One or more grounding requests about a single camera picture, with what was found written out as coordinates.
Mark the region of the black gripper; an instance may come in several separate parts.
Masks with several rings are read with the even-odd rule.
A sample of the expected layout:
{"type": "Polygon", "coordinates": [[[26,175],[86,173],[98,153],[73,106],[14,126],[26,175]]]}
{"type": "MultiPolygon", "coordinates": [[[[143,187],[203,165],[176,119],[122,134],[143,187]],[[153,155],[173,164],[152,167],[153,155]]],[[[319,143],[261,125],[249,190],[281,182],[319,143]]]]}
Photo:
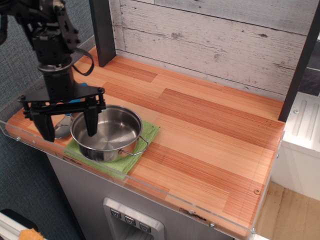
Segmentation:
{"type": "Polygon", "coordinates": [[[98,114],[106,108],[104,88],[77,83],[70,69],[44,72],[45,87],[21,95],[25,118],[33,120],[44,140],[54,142],[53,115],[84,114],[89,137],[97,133],[98,114]]]}

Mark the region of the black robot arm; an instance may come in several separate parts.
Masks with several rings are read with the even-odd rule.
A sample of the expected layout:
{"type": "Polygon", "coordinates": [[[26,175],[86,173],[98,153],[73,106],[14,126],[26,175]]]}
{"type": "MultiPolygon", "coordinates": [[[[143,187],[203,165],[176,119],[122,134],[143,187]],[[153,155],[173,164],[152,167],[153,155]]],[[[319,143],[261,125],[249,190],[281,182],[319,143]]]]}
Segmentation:
{"type": "Polygon", "coordinates": [[[102,87],[77,83],[72,54],[91,57],[78,48],[78,30],[72,25],[63,0],[2,0],[0,2],[0,42],[8,34],[8,16],[13,16],[36,53],[37,68],[45,87],[21,95],[25,118],[34,122],[41,136],[55,140],[52,116],[83,113],[87,134],[97,133],[98,115],[106,108],[102,87]]]}

